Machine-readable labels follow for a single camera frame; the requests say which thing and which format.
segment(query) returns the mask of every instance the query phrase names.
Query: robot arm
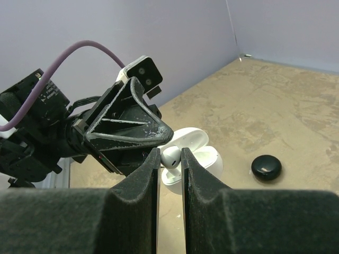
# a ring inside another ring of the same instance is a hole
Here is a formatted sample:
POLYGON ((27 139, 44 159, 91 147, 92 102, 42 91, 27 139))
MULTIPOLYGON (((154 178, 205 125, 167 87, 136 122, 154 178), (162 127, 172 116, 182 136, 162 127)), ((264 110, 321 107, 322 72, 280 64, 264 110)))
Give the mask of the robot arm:
MULTIPOLYGON (((13 117, 42 75, 39 69, 0 94, 3 121, 13 117)), ((92 155, 109 172, 129 175, 145 154, 173 136, 156 105, 142 98, 161 81, 153 61, 141 57, 123 68, 100 98, 82 100, 97 100, 90 110, 68 116, 69 100, 50 80, 23 120, 1 133, 0 172, 40 182, 52 171, 61 172, 60 158, 82 162, 92 155)))

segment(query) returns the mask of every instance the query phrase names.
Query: wall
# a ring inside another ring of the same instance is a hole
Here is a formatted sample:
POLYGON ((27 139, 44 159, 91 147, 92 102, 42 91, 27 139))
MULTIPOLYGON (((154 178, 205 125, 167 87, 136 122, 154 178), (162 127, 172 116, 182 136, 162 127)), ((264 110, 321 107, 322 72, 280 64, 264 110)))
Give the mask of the wall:
MULTIPOLYGON (((151 56, 163 74, 162 105, 237 56, 225 0, 7 0, 0 7, 0 89, 46 69, 72 43, 104 44, 128 64, 151 56)), ((82 48, 52 80, 71 101, 100 95, 118 66, 82 48)))
POLYGON ((339 72, 338 0, 228 0, 228 4, 243 53, 339 72))

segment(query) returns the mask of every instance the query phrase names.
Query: gray wall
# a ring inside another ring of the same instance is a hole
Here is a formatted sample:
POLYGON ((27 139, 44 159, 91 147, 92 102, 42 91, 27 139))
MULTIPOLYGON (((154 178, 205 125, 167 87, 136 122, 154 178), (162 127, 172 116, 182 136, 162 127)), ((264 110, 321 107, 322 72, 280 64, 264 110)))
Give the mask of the gray wall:
MULTIPOLYGON (((104 44, 128 64, 151 56, 164 81, 161 105, 237 57, 225 0, 2 0, 0 89, 46 69, 72 43, 104 44)), ((52 80, 70 98, 101 95, 119 67, 82 48, 52 80)))
POLYGON ((338 0, 228 0, 228 4, 243 53, 339 72, 338 0))

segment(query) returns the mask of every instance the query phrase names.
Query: beige table surface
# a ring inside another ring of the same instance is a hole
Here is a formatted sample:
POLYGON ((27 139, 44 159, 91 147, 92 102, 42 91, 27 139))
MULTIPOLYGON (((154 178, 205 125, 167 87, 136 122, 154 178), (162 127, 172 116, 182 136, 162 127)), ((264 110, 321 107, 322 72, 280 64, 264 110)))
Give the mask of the beige table surface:
MULTIPOLYGON (((273 63, 236 60, 160 108, 177 130, 205 130, 232 188, 328 189, 339 194, 339 76, 273 63), (278 157, 282 175, 257 181, 252 160, 278 157)), ((72 164, 71 187, 112 187, 93 158, 72 164)), ((181 196, 160 189, 158 253, 184 253, 181 196)))

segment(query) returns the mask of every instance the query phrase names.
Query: white container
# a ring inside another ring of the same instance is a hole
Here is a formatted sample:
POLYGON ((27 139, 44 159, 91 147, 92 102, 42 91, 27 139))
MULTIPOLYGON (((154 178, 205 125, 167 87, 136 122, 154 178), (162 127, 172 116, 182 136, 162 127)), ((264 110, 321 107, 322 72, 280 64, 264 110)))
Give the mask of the white container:
MULTIPOLYGON (((220 179, 223 171, 222 158, 214 147, 207 146, 208 142, 209 138, 206 132, 189 127, 175 131, 171 141, 158 148, 162 153, 166 148, 172 146, 177 146, 179 149, 188 147, 199 164, 220 179)), ((181 172, 181 163, 176 170, 181 172)), ((174 176, 165 168, 162 172, 162 181, 171 192, 182 194, 181 175, 174 176)))

